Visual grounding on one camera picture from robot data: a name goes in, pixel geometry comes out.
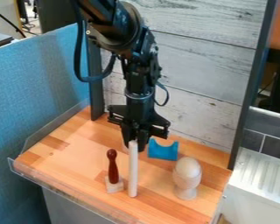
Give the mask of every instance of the cable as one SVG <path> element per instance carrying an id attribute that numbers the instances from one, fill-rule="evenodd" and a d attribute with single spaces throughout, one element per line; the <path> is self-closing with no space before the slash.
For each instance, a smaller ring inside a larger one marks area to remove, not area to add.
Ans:
<path id="1" fill-rule="evenodd" d="M 162 88 L 165 92 L 166 92 L 166 99 L 164 100 L 164 102 L 162 104 L 160 104 L 156 99 L 155 99 L 155 103 L 159 106 L 159 107 L 163 107 L 167 104 L 167 102 L 169 101 L 170 99 L 170 95 L 169 95 L 169 92 L 167 90 L 167 88 L 160 82 L 157 81 L 157 86 Z"/>
<path id="2" fill-rule="evenodd" d="M 101 81 L 102 79 L 106 78 L 112 73 L 113 66 L 116 62 L 116 55 L 112 53 L 110 60 L 108 62 L 108 65 L 106 68 L 102 71 L 101 74 L 98 75 L 92 75 L 88 77 L 82 77 L 81 76 L 81 48 L 82 48 L 82 41 L 83 41 L 83 33 L 86 32 L 87 24 L 85 21 L 85 24 L 83 23 L 84 19 L 81 16 L 80 9 L 78 4 L 75 1 L 71 1 L 73 6 L 73 11 L 77 20 L 78 25 L 78 32 L 77 32 L 77 40 L 75 42 L 75 48 L 74 48 L 74 73 L 75 76 L 78 78 L 79 81 L 82 82 L 93 82 L 93 81 Z"/>
<path id="3" fill-rule="evenodd" d="M 0 18 L 2 18 L 3 20 L 5 20 L 8 24 L 10 24 L 17 32 L 19 32 L 24 38 L 26 38 L 26 36 L 24 35 L 24 33 L 17 27 L 15 26 L 8 18 L 6 18 L 5 16 L 3 16 L 0 13 Z"/>
<path id="4" fill-rule="evenodd" d="M 257 94 L 259 95 L 259 94 L 262 93 L 263 90 L 266 90 L 266 89 L 269 87 L 269 85 L 272 84 L 272 82 L 275 80 L 276 77 L 277 77 L 277 73 L 274 73 L 274 77 L 273 77 L 273 79 L 269 82 L 269 84 L 267 84 L 264 88 L 262 88 Z"/>

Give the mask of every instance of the blue foam block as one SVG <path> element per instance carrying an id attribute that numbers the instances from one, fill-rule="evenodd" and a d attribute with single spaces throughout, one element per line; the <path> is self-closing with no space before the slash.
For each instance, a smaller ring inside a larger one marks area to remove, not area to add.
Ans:
<path id="1" fill-rule="evenodd" d="M 170 146 L 159 145 L 154 138 L 150 139 L 147 154 L 149 158 L 161 158 L 171 161 L 178 160 L 179 142 L 174 142 Z"/>

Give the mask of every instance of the whitewashed wooden wall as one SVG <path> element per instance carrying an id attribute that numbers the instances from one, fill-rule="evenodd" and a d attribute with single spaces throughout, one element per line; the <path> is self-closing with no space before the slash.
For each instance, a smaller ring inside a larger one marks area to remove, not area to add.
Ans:
<path id="1" fill-rule="evenodd" d="M 161 82 L 171 94 L 157 111 L 171 121 L 171 132 L 230 151 L 267 0 L 127 2 L 156 36 Z M 107 104 L 125 103 L 119 63 L 104 87 Z"/>

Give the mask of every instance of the white peg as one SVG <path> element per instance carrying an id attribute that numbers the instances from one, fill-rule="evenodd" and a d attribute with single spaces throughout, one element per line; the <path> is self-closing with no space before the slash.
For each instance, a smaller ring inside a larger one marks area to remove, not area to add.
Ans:
<path id="1" fill-rule="evenodd" d="M 138 144 L 136 141 L 129 142 L 129 196 L 137 196 L 138 184 Z"/>

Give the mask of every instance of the wooden table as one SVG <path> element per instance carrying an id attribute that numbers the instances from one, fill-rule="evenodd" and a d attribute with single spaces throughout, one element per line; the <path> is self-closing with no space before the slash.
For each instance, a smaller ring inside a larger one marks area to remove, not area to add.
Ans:
<path id="1" fill-rule="evenodd" d="M 230 176 L 227 153 L 174 135 L 169 140 L 157 139 L 160 144 L 179 141 L 180 158 L 199 160 L 203 176 L 198 197 L 191 201 L 175 197 L 175 162 L 148 158 L 147 151 L 139 155 L 138 196 L 132 199 L 127 191 L 107 194 L 107 150 L 118 152 L 116 161 L 125 187 L 128 155 L 119 127 L 107 122 L 107 115 L 92 122 L 89 113 L 85 108 L 20 155 L 14 162 L 16 171 L 117 222 L 195 224 L 211 220 Z"/>

